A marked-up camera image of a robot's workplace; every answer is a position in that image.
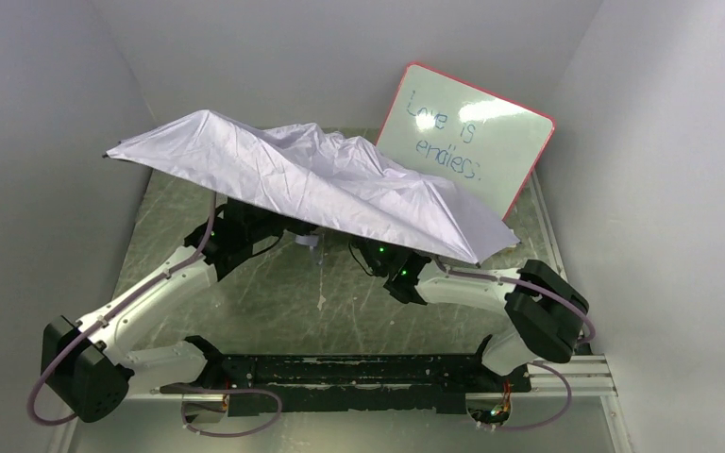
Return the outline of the lilac and black folding umbrella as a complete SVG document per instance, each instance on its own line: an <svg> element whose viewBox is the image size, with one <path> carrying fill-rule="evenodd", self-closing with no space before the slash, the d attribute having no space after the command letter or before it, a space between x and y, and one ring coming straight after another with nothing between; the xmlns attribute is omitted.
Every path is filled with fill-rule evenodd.
<svg viewBox="0 0 725 453"><path fill-rule="evenodd" d="M518 242L454 182L314 123L260 130L202 109L122 140L108 156L296 220L469 264Z"/></svg>

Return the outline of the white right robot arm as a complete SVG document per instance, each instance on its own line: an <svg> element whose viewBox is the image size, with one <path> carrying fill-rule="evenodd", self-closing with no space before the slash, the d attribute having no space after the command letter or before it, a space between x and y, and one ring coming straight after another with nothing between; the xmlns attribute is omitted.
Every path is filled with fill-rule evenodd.
<svg viewBox="0 0 725 453"><path fill-rule="evenodd" d="M595 337L586 299L543 261L486 270L447 266L403 246L362 238L351 239L348 248L403 304L454 304L499 315L505 326L481 351L482 365L497 375L536 359L567 363L578 345Z"/></svg>

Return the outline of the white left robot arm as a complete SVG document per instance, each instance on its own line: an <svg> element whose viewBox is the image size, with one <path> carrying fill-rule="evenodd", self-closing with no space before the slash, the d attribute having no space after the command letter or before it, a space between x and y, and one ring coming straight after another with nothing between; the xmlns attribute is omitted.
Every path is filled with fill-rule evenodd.
<svg viewBox="0 0 725 453"><path fill-rule="evenodd" d="M149 276L75 321L58 316L43 330L41 375L27 401L32 420L44 426L36 401L47 386L70 410L61 424L98 421L129 395L199 379L214 353L195 341L136 349L154 325L189 297L257 257L254 247L290 231L308 236L314 224L236 200L211 203L208 220L196 227Z"/></svg>

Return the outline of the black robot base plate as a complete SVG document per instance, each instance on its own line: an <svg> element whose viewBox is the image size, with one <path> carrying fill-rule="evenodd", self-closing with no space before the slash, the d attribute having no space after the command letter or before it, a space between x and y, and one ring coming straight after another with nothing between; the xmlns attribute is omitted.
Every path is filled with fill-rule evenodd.
<svg viewBox="0 0 725 453"><path fill-rule="evenodd" d="M408 355L223 354L200 336L190 336L207 359L194 380L176 380L163 394L216 394L238 390L231 416L284 412L434 410L464 414L473 394L527 393L528 368L506 376L488 370L481 353Z"/></svg>

